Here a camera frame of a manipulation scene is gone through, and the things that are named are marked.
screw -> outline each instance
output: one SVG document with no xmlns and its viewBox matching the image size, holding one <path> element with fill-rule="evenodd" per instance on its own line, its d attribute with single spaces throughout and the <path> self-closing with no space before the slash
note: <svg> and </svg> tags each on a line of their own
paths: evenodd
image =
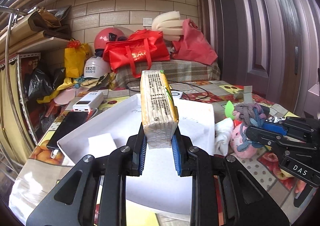
<svg viewBox="0 0 320 226">
<path fill-rule="evenodd" d="M 94 157 L 92 155 L 86 155 L 83 157 L 83 161 L 86 163 L 92 161 L 93 159 L 94 159 Z"/>
<path fill-rule="evenodd" d="M 126 153 L 126 152 L 130 151 L 130 147 L 129 146 L 123 146 L 123 147 L 121 147 L 120 150 L 121 150 L 121 152 Z"/>
<path fill-rule="evenodd" d="M 191 146 L 189 147 L 189 150 L 192 152 L 192 153 L 196 153 L 199 151 L 199 148 L 198 147 L 195 147 L 195 146 Z"/>
<path fill-rule="evenodd" d="M 232 155 L 227 156 L 227 161 L 229 162 L 234 162 L 236 160 L 236 158 Z"/>
</svg>

white cloth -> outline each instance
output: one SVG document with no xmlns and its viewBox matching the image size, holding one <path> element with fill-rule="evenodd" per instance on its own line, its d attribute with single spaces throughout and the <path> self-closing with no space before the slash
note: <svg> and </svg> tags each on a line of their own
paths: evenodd
<svg viewBox="0 0 320 226">
<path fill-rule="evenodd" d="M 215 124 L 215 148 L 217 154 L 221 154 L 223 156 L 228 154 L 228 146 L 233 129 L 234 125 L 231 118 L 225 118 Z"/>
</svg>

tile wall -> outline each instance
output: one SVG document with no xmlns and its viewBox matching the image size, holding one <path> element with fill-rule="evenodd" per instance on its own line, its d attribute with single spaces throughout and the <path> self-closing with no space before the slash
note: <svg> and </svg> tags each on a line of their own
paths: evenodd
<svg viewBox="0 0 320 226">
<path fill-rule="evenodd" d="M 47 9 L 72 5 L 68 23 L 73 38 L 89 43 L 94 53 L 95 36 L 105 27 L 121 26 L 133 31 L 144 29 L 144 17 L 155 18 L 168 11 L 179 11 L 181 17 L 198 23 L 198 0 L 46 0 L 39 4 Z M 63 49 L 43 55 L 53 71 L 63 67 Z"/>
</svg>

plaid blanket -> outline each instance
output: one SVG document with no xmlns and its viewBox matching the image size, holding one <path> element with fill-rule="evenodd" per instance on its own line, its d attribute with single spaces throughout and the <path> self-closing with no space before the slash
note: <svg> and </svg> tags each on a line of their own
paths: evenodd
<svg viewBox="0 0 320 226">
<path fill-rule="evenodd" d="M 148 64 L 146 62 L 136 63 L 137 73 L 146 70 Z M 152 62 L 151 70 L 164 70 L 168 80 L 177 82 L 192 82 L 192 81 L 215 81 L 220 79 L 220 69 L 217 62 L 212 65 L 205 65 L 198 62 L 174 60 Z M 118 87 L 126 87 L 130 81 L 130 86 L 139 86 L 140 79 L 132 76 L 130 66 L 123 66 L 118 69 L 116 75 L 116 84 Z"/>
</svg>

red bag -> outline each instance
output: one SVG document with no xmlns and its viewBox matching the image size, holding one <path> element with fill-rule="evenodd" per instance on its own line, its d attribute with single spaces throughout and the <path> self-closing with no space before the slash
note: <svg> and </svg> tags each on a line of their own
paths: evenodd
<svg viewBox="0 0 320 226">
<path fill-rule="evenodd" d="M 172 58 L 211 65 L 218 56 L 196 24 L 191 19 L 186 19 L 183 21 L 182 30 L 183 37 L 178 42 L 172 42 L 178 51 L 172 54 Z"/>
<path fill-rule="evenodd" d="M 150 70 L 152 61 L 170 61 L 170 56 L 162 32 L 144 29 L 134 32 L 127 41 L 108 42 L 103 59 L 115 72 L 129 64 L 133 77 L 138 78 L 141 74 L 137 74 L 135 62 L 147 62 Z"/>
</svg>

